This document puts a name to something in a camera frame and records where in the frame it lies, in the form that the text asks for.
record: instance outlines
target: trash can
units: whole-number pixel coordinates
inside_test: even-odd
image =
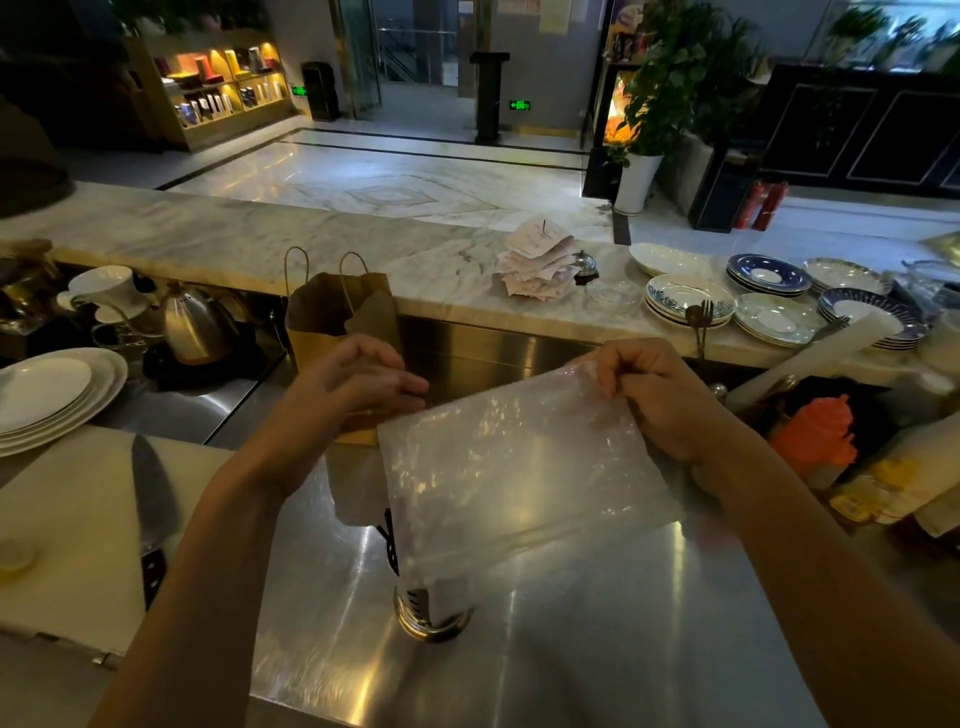
[[[300,65],[310,116],[315,121],[333,121],[340,116],[337,88],[333,83],[333,68],[329,63],[308,61]]]

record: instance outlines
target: orange bottle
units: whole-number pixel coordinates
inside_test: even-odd
[[[805,404],[770,438],[770,447],[802,479],[818,465],[849,447],[853,413],[847,395],[821,397]]]

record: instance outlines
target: hand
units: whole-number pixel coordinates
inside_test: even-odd
[[[664,339],[609,341],[582,358],[596,362],[597,381],[609,397],[627,397],[643,434],[683,463],[709,468],[741,444],[763,444]]]
[[[366,429],[418,412],[428,387],[389,344],[355,334],[300,372],[234,459],[290,496],[348,420],[348,429]]]

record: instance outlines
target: knife handle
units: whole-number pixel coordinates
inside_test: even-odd
[[[163,577],[167,575],[167,560],[163,558],[163,551],[155,548],[143,554],[140,557],[140,570],[143,572],[143,598],[149,611],[156,593],[160,591]]]

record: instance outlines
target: forearm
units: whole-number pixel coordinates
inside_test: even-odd
[[[958,724],[956,645],[762,442],[714,462],[727,517],[830,726]]]
[[[232,461],[211,480],[91,728],[243,725],[283,502],[257,479]]]

